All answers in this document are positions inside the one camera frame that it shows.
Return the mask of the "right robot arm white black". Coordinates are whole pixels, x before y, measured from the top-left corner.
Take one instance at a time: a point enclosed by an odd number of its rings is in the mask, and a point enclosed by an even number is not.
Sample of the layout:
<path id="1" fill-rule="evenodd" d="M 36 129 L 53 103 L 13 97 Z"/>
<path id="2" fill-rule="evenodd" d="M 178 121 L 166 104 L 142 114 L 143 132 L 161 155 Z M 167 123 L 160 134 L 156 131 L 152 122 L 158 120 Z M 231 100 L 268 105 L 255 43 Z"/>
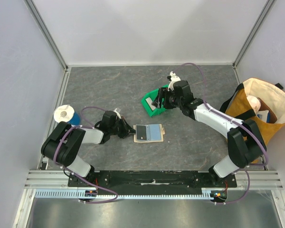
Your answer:
<path id="1" fill-rule="evenodd" d="M 169 87 L 159 88 L 152 105 L 156 108 L 179 108 L 185 116 L 206 124 L 226 138 L 228 155 L 209 169 L 208 181 L 213 187 L 219 187 L 226 176 L 266 154 L 263 137 L 254 120 L 243 121 L 212 108 L 193 96 L 187 81 L 171 82 Z"/>

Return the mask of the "beige leather card holder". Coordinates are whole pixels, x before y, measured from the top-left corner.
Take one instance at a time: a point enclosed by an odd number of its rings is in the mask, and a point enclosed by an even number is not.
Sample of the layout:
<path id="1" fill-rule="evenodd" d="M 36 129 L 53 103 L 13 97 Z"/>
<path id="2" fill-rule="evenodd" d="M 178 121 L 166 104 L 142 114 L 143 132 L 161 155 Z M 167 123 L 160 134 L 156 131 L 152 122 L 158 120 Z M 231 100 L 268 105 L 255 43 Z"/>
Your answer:
<path id="1" fill-rule="evenodd" d="M 136 134 L 134 134 L 133 141 L 135 143 L 160 143 L 164 141 L 164 135 L 166 133 L 162 124 L 147 124 L 147 141 L 137 141 Z"/>

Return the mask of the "dark credit card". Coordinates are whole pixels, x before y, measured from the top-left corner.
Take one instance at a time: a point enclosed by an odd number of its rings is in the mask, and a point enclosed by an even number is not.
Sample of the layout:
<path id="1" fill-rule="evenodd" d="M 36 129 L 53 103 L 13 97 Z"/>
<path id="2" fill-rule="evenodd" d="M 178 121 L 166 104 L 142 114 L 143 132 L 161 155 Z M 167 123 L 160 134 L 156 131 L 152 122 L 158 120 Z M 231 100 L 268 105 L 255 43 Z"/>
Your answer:
<path id="1" fill-rule="evenodd" d="M 147 127 L 145 125 L 136 125 L 136 140 L 147 141 Z"/>

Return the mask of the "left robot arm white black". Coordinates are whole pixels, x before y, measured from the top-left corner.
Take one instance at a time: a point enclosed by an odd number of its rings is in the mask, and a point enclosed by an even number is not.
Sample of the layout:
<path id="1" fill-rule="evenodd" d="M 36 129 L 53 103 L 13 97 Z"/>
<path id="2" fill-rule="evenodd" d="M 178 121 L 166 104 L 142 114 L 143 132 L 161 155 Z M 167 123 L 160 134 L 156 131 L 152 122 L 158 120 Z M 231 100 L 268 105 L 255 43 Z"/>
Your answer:
<path id="1" fill-rule="evenodd" d="M 102 120 L 94 127 L 72 126 L 67 122 L 60 122 L 43 143 L 41 154 L 79 175 L 79 182 L 88 187 L 95 181 L 92 173 L 94 167 L 79 157 L 81 144 L 104 144 L 112 135 L 123 139 L 135 133 L 136 130 L 116 110 L 105 111 Z"/>

